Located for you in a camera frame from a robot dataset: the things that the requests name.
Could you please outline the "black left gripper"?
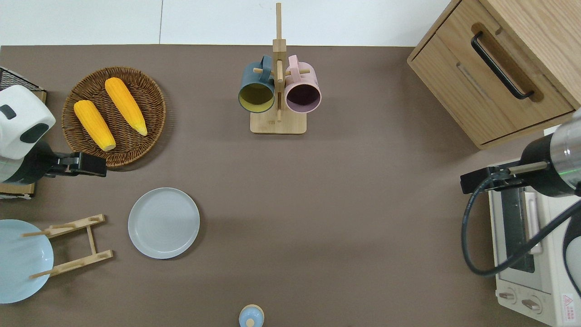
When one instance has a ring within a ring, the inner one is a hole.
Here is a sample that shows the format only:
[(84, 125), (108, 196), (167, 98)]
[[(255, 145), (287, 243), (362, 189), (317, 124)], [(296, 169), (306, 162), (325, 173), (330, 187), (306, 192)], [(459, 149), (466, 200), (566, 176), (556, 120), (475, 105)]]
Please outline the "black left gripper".
[(107, 176), (107, 164), (104, 158), (83, 152), (56, 153), (55, 155), (56, 159), (53, 160), (49, 170), (45, 173), (48, 178), (80, 175), (102, 178)]

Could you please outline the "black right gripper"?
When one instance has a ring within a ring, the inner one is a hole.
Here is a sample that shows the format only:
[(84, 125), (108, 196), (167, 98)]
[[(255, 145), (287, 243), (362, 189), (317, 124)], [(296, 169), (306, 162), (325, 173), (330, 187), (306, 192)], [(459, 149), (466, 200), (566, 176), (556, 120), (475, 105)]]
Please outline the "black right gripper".
[(486, 166), (460, 176), (460, 185), (463, 194), (472, 194), (486, 178), (502, 172), (492, 181), (486, 184), (485, 191), (504, 191), (508, 189), (523, 188), (523, 180), (507, 172), (506, 166)]

